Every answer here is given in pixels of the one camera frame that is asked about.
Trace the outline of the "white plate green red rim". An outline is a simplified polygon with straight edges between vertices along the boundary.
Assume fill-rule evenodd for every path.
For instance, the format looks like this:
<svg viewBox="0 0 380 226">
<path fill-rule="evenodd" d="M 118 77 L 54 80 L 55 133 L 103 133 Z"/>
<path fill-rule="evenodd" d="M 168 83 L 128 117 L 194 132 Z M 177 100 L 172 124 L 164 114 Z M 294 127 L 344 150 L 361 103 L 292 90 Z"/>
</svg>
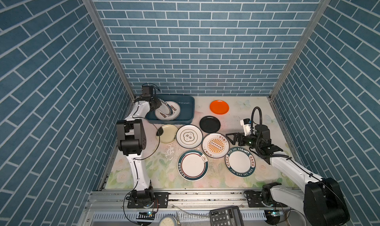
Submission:
<svg viewBox="0 0 380 226">
<path fill-rule="evenodd" d="M 170 106 L 167 104 L 167 101 L 164 101 L 162 102 L 162 105 L 155 110 L 155 116 L 158 120 L 164 120 L 163 116 L 165 116 L 166 114 L 171 115 L 172 110 Z"/>
</svg>

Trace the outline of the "white plate red characters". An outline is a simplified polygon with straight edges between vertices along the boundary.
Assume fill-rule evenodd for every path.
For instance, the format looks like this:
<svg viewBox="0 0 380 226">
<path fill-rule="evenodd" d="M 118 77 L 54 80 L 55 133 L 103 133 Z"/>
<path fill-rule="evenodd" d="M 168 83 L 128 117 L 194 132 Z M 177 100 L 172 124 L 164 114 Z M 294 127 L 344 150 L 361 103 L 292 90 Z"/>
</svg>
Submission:
<svg viewBox="0 0 380 226">
<path fill-rule="evenodd" d="M 165 116 L 163 116 L 163 119 L 164 120 L 176 119 L 181 113 L 180 106 L 174 101 L 168 101 L 167 104 L 170 106 L 170 108 L 172 110 L 172 114 L 171 115 L 166 114 Z"/>
</svg>

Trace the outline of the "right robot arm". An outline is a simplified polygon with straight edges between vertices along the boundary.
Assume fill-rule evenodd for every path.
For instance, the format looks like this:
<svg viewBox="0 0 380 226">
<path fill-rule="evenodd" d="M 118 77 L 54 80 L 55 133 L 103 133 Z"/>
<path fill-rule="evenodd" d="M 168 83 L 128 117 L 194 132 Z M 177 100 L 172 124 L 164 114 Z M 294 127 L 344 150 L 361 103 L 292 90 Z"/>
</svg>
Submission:
<svg viewBox="0 0 380 226">
<path fill-rule="evenodd" d="M 350 220 L 339 183 L 332 178 L 315 174 L 285 154 L 282 148 L 272 144 L 270 130 L 265 125 L 243 125 L 242 133 L 229 133 L 233 145 L 248 147 L 252 153 L 290 178 L 298 189 L 291 189 L 279 182 L 262 187 L 264 205 L 285 204 L 304 215 L 313 226 L 341 226 Z"/>
</svg>

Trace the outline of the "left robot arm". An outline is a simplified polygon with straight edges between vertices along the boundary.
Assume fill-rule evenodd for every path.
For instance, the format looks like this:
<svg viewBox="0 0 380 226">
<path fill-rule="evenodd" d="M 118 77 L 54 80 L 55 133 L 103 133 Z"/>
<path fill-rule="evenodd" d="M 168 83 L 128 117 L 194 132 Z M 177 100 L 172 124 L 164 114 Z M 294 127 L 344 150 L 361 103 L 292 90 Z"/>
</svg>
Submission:
<svg viewBox="0 0 380 226">
<path fill-rule="evenodd" d="M 143 119 L 150 111 L 161 106 L 161 101 L 156 96 L 159 90 L 153 83 L 143 84 L 142 93 L 134 100 L 130 114 L 116 122 L 117 147 L 128 160 L 132 172 L 133 198 L 148 199 L 154 196 L 151 180 L 146 172 L 145 158 L 142 157 L 147 145 Z"/>
</svg>

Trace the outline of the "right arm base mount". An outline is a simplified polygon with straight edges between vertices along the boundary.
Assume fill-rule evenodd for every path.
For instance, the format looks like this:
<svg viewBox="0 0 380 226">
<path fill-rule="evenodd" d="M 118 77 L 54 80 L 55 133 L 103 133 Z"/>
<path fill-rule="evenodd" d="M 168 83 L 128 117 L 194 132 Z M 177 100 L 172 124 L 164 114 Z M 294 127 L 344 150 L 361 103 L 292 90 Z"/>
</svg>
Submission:
<svg viewBox="0 0 380 226">
<path fill-rule="evenodd" d="M 258 208 L 258 207 L 286 208 L 288 207 L 286 204 L 276 202 L 269 196 L 263 196 L 262 192 L 259 192 L 259 191 L 246 190 L 243 192 L 243 196 L 245 197 L 249 208 Z"/>
</svg>

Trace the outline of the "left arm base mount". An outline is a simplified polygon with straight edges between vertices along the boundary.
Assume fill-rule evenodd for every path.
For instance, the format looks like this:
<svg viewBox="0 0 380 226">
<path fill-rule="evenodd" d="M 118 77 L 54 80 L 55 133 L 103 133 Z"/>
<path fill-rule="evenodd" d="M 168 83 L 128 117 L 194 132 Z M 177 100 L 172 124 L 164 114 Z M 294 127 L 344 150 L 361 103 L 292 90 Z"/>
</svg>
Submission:
<svg viewBox="0 0 380 226">
<path fill-rule="evenodd" d="M 167 208 L 169 200 L 168 192 L 132 191 L 128 198 L 128 209 Z"/>
</svg>

